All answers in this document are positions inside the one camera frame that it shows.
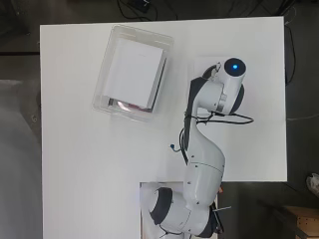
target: black cable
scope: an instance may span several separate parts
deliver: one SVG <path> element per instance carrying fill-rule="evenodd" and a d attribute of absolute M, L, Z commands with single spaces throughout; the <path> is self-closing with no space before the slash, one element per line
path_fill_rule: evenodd
<path fill-rule="evenodd" d="M 175 12 L 175 10 L 173 10 L 173 8 L 170 6 L 170 4 L 167 2 L 167 0 L 163 0 L 163 2 L 166 4 L 167 8 L 169 8 L 169 10 L 175 15 L 176 20 L 178 20 L 178 15 Z"/>
<path fill-rule="evenodd" d="M 117 0 L 117 3 L 118 3 L 118 7 L 119 7 L 119 9 L 120 9 L 120 12 L 121 12 L 121 14 L 122 14 L 122 16 L 123 16 L 124 18 L 129 19 L 129 20 L 140 19 L 140 21 L 142 21 L 142 22 L 143 22 L 143 20 L 151 21 L 150 18 L 141 17 L 141 16 L 138 14 L 138 12 L 134 10 L 133 7 L 131 7 L 129 4 L 126 4 L 126 3 L 123 2 L 122 0 Z M 121 3 L 122 3 L 123 5 L 125 5 L 127 8 L 129 8 L 135 15 L 137 15 L 137 17 L 128 17 L 128 16 L 126 16 L 126 15 L 124 14 L 124 12 L 123 12 L 122 7 L 121 7 Z"/>
<path fill-rule="evenodd" d="M 229 120 L 219 120 L 219 119 L 208 119 L 208 120 L 199 120 L 196 124 L 208 123 L 208 122 L 222 122 L 222 123 L 228 123 L 228 124 L 249 124 L 253 122 L 253 118 L 245 117 L 238 114 L 232 114 L 231 116 L 247 119 L 248 121 L 229 121 Z"/>
<path fill-rule="evenodd" d="M 233 8 L 234 8 L 235 3 L 236 3 L 236 1 L 233 0 L 232 3 L 231 3 L 231 5 L 230 5 L 230 8 L 229 8 L 227 14 L 225 15 L 225 17 L 229 17 L 229 16 L 230 16 L 230 13 L 232 12 L 232 10 L 233 10 Z"/>
<path fill-rule="evenodd" d="M 272 13 L 263 5 L 260 4 L 260 6 L 263 8 L 263 10 L 265 10 L 269 15 L 272 15 Z"/>
<path fill-rule="evenodd" d="M 199 123 L 207 124 L 208 122 L 222 122 L 222 123 L 228 123 L 228 124 L 249 124 L 251 122 L 254 122 L 253 118 L 245 117 L 245 116 L 242 116 L 239 114 L 231 114 L 230 116 L 243 118 L 243 119 L 246 119 L 248 121 L 229 121 L 229 120 L 218 120 L 218 119 L 211 120 L 211 118 L 214 116 L 216 116 L 216 113 L 211 112 L 210 116 L 206 117 L 206 118 L 199 118 L 199 117 L 193 117 L 193 116 L 186 116 L 185 118 L 196 119 L 196 124 L 199 124 Z M 182 128 L 180 133 L 179 133 L 179 148 L 180 148 L 180 151 L 182 153 L 182 156 L 183 156 L 183 159 L 184 159 L 186 165 L 188 165 L 188 157 L 186 155 L 186 152 L 185 152 L 185 149 L 183 146 L 183 132 L 184 132 L 184 128 Z"/>
<path fill-rule="evenodd" d="M 168 235 L 168 234 L 178 236 L 178 235 L 181 235 L 181 233 L 182 233 L 182 232 L 175 233 L 175 232 L 166 231 L 165 229 L 163 229 L 163 228 L 161 227 L 161 225 L 159 225 L 159 228 L 165 232 L 165 234 L 163 234 L 161 237 L 163 237 L 163 236 L 165 236 L 165 235 Z"/>
<path fill-rule="evenodd" d="M 296 60 L 295 45 L 294 45 L 294 41 L 293 41 L 292 31 L 291 31 L 290 27 L 288 27 L 287 25 L 285 25 L 285 28 L 288 29 L 288 32 L 290 34 L 290 41 L 291 41 L 292 54 L 293 54 L 293 69 L 292 69 L 292 74 L 291 74 L 291 77 L 289 80 L 287 79 L 287 74 L 286 74 L 286 86 L 288 86 L 292 82 L 293 77 L 295 75 L 297 60 Z"/>
<path fill-rule="evenodd" d="M 255 5 L 255 7 L 247 14 L 246 17 L 249 17 L 250 14 L 252 14 L 258 7 L 259 5 L 263 2 L 263 0 L 259 0 L 259 2 L 257 2 L 257 4 Z"/>
<path fill-rule="evenodd" d="M 154 4 L 151 4 L 151 7 L 153 7 L 154 10 L 156 11 L 156 21 L 157 21 L 157 20 L 158 20 L 158 8 L 157 8 L 157 6 L 154 5 Z"/>
<path fill-rule="evenodd" d="M 285 4 L 285 2 L 286 2 L 286 0 L 282 0 L 280 6 L 278 7 L 278 9 L 277 9 L 276 13 L 274 14 L 274 16 L 278 16 L 278 14 L 281 13 L 282 7 L 283 7 L 283 5 Z"/>

